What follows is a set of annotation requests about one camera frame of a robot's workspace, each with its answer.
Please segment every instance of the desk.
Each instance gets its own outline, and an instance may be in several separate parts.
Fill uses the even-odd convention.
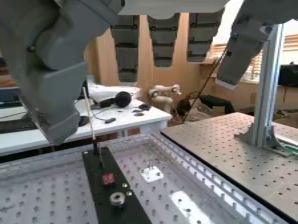
[[[188,149],[188,152],[192,152],[200,161],[205,161],[210,168],[221,171],[229,180],[238,183],[241,189],[245,189],[254,197],[257,195],[258,201],[272,205],[276,212],[282,211],[289,217],[298,220],[298,205],[296,203],[298,201],[298,158],[282,157],[270,150],[248,145],[234,137],[236,134],[248,131],[253,122],[253,116],[233,113],[167,128],[163,130],[163,134]],[[296,128],[277,123],[273,125],[277,135],[298,141]]]
[[[101,112],[97,117],[103,119],[116,118],[117,120],[111,124],[105,124],[104,121],[92,119],[93,128],[96,135],[104,135],[115,132],[125,131],[131,128],[140,128],[141,133],[149,133],[156,130],[168,127],[168,121],[172,115],[152,107],[149,111],[144,112],[144,116],[135,116],[132,113],[136,107],[143,104],[141,101],[133,100],[129,106],[124,109],[111,108],[109,110]],[[81,115],[87,115],[85,102],[81,100],[76,104],[77,110]],[[23,107],[2,109],[0,117],[21,113],[25,109]],[[19,119],[24,114],[16,115],[14,117],[2,119],[14,120]],[[65,142],[77,141],[91,137],[91,126],[89,124],[77,129],[77,132],[67,139]],[[0,156],[10,155],[18,152],[28,151],[36,148],[51,146],[48,140],[41,134],[40,130],[16,132],[10,134],[0,134]]]

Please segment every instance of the monitor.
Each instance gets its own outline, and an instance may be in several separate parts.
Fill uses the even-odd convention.
[[[298,65],[282,65],[278,85],[298,88]]]
[[[8,71],[6,60],[0,57],[0,109],[21,106],[18,87]]]

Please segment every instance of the metal post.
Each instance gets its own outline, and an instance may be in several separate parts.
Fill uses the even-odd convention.
[[[252,138],[252,144],[260,148],[264,148],[266,137],[272,130],[284,43],[284,25],[278,25],[274,27],[272,37],[264,48],[262,72]]]

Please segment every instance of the red object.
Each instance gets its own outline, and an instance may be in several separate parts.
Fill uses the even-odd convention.
[[[104,186],[115,184],[115,174],[113,173],[105,174],[103,176],[103,182],[104,182]]]

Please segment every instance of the metal table surface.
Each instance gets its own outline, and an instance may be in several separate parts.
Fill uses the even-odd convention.
[[[163,134],[298,220],[298,157],[282,157],[234,138],[252,122],[252,116],[234,113],[164,129]],[[278,135],[298,141],[298,129],[274,127]]]
[[[105,145],[131,189],[117,184],[136,195],[153,224],[288,223],[160,134]],[[99,223],[81,157],[91,149],[0,164],[0,224]]]

